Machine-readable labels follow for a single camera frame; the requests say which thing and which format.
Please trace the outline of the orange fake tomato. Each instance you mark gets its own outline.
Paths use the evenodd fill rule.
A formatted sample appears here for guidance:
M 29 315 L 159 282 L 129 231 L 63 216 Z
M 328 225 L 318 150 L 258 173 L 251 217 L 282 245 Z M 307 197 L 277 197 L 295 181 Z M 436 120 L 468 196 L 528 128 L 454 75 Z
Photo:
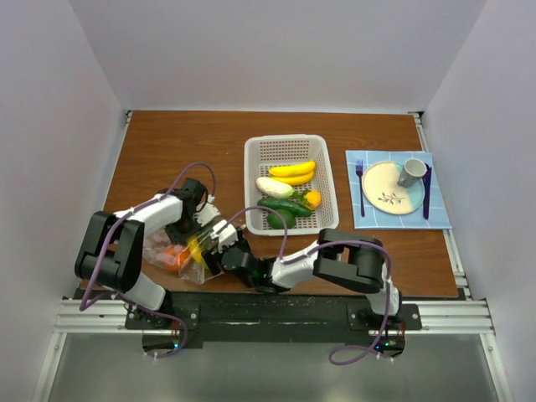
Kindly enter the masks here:
M 190 256 L 187 248 L 181 248 L 179 245 L 169 246 L 157 258 L 163 266 L 169 271 L 179 271 L 188 261 Z

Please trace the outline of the clear polka dot zip bag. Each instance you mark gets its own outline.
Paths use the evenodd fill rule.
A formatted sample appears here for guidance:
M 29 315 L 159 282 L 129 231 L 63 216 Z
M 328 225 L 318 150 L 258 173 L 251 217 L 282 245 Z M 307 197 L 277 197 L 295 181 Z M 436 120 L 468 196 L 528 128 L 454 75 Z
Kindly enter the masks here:
M 143 240 L 142 257 L 176 277 L 203 285 L 224 274 L 217 240 L 210 237 L 216 217 L 185 240 L 173 240 L 171 230 L 159 229 Z

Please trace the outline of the green fake avocado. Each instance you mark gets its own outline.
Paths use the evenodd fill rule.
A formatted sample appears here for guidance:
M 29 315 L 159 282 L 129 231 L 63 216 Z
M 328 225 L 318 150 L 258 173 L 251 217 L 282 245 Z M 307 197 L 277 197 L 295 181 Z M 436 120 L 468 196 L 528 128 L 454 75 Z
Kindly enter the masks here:
M 277 209 L 268 213 L 266 222 L 272 229 L 292 229 L 296 226 L 296 217 L 288 210 Z

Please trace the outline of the green fake cucumber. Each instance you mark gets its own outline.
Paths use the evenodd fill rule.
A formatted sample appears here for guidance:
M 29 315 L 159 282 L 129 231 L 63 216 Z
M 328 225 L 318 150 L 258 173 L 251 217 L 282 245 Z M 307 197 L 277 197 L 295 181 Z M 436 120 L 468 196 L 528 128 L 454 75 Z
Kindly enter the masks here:
M 312 216 L 312 211 L 309 208 L 285 198 L 261 198 L 257 202 L 257 205 L 274 210 L 282 209 L 293 214 L 295 217 L 308 218 Z

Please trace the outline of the small orange fake fruit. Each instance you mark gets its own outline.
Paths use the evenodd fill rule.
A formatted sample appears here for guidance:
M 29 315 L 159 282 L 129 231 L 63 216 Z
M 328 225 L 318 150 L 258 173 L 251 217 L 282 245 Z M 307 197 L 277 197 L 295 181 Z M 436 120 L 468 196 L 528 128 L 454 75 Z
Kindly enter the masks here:
M 293 198 L 297 199 L 304 207 L 315 210 L 322 202 L 322 195 L 317 190 L 306 189 L 301 192 L 295 191 Z

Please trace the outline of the yellow fake bananas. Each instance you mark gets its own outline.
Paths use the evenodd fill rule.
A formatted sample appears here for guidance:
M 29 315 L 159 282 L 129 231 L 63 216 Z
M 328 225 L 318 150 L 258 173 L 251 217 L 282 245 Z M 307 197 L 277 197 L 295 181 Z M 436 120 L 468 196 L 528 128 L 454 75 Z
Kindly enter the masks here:
M 293 165 L 272 167 L 269 170 L 269 176 L 291 186 L 300 186 L 313 179 L 315 169 L 316 163 L 310 160 Z

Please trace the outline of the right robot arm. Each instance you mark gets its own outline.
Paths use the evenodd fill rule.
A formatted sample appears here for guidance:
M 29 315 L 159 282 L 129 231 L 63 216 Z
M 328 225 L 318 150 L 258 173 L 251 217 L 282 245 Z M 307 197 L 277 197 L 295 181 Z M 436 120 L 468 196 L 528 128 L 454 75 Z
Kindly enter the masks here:
M 256 258 L 241 230 L 232 225 L 209 235 L 217 245 L 217 266 L 259 293 L 279 294 L 317 277 L 363 293 L 368 314 L 381 328 L 393 328 L 403 318 L 392 258 L 379 240 L 323 229 L 315 242 L 291 255 Z

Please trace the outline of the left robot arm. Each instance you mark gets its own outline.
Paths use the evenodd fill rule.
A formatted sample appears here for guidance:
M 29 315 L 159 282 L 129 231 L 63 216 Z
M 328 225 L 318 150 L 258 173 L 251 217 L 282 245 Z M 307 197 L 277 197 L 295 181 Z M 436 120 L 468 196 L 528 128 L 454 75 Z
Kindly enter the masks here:
M 153 327 L 184 330 L 185 324 L 173 314 L 169 292 L 142 273 L 143 242 L 168 225 L 182 236 L 192 234 L 199 227 L 194 215 L 208 201 L 206 187 L 188 178 L 182 187 L 157 193 L 131 209 L 94 213 L 75 261 L 76 276 L 88 281 L 79 310 L 85 311 L 103 297 L 90 296 L 93 286 L 99 285 L 135 312 L 144 312 Z

